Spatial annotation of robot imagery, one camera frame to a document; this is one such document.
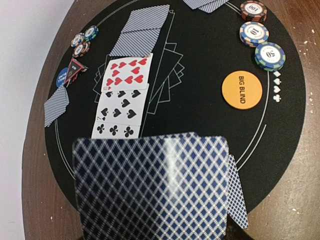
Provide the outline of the blue backed card deck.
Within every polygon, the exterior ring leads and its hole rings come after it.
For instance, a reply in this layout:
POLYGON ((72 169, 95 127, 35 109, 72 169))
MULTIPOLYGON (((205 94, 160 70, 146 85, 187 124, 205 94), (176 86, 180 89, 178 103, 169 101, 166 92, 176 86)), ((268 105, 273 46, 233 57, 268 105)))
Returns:
POLYGON ((86 240, 221 240, 229 147, 221 136, 78 138, 75 194, 86 240))

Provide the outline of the blue white chip top mat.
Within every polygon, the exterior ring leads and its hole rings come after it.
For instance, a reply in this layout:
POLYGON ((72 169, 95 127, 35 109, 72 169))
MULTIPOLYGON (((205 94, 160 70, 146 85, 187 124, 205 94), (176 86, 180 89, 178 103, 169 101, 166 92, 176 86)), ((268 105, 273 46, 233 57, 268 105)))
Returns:
POLYGON ((79 44, 83 43, 85 40, 85 34, 83 32, 77 33, 74 38, 71 40, 70 46, 72 48, 77 47, 79 44))

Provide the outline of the green blue chip top mat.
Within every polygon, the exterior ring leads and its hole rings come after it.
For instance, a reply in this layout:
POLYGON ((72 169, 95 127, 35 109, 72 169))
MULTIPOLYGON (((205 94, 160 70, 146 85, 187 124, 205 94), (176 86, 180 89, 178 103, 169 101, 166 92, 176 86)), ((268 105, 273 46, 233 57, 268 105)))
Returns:
POLYGON ((90 26, 84 33, 84 41, 92 41, 99 33, 99 28, 96 25, 90 26))

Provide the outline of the blue small blind button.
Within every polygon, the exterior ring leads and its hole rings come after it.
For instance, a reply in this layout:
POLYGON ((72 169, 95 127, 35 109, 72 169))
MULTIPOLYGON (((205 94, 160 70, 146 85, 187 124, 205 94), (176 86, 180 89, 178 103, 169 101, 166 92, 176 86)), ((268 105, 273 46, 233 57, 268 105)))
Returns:
POLYGON ((59 74, 56 78, 56 82, 55 82, 57 88, 60 88, 61 86, 63 86, 65 84, 65 81, 67 79, 67 73, 68 73, 68 67, 63 68, 59 72, 59 74))

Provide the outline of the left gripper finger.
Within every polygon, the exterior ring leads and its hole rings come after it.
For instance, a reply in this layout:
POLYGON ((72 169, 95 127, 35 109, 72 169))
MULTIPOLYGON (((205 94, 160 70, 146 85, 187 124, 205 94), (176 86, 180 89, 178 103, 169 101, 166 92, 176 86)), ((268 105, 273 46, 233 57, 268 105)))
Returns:
POLYGON ((254 240, 227 215, 226 240, 254 240))

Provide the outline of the orange chip bottom mat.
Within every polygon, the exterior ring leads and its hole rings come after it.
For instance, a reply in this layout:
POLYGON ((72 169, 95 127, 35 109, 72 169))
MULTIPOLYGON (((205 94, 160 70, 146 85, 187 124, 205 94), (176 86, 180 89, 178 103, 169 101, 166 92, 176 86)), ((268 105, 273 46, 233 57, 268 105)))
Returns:
POLYGON ((247 22, 263 23, 267 19, 268 9, 260 1, 247 0, 240 5, 240 12, 247 22))

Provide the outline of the green chip bottom mat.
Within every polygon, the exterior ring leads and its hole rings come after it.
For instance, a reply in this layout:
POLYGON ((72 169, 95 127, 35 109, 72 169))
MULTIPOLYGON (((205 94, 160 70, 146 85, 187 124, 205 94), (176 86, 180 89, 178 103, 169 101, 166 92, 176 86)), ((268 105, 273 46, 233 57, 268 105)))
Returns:
POLYGON ((284 66, 286 54, 278 44, 263 42, 255 48, 254 59, 263 70, 274 72, 284 66))

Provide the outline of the blue white chip bottom mat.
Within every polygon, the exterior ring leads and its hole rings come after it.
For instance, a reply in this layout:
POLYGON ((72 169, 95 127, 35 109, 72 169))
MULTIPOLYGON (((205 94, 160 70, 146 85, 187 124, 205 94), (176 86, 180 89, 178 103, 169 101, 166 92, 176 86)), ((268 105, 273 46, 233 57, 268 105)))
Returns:
POLYGON ((268 29, 259 22, 245 22, 239 29, 240 40, 247 46, 256 47, 267 42, 269 38, 268 29))

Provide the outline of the orange big blind button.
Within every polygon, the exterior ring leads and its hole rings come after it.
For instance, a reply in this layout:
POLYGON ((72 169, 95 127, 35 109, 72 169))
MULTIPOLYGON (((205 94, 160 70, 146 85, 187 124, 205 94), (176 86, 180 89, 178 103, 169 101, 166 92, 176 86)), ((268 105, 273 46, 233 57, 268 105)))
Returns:
POLYGON ((238 110, 249 110, 261 101, 263 86, 253 73, 238 70, 225 77, 221 92, 224 100, 231 107, 238 110))

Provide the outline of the blue white chip mat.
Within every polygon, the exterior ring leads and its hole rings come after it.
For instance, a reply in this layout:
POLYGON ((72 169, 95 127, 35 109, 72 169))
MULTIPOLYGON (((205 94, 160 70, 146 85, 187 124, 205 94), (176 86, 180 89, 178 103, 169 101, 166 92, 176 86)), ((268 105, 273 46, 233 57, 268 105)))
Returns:
POLYGON ((71 40, 70 46, 72 48, 77 47, 79 44, 83 43, 85 40, 85 34, 83 32, 77 33, 74 38, 71 40))
POLYGON ((259 22, 245 22, 239 29, 240 40, 247 46, 256 47, 267 42, 269 38, 268 29, 259 22))

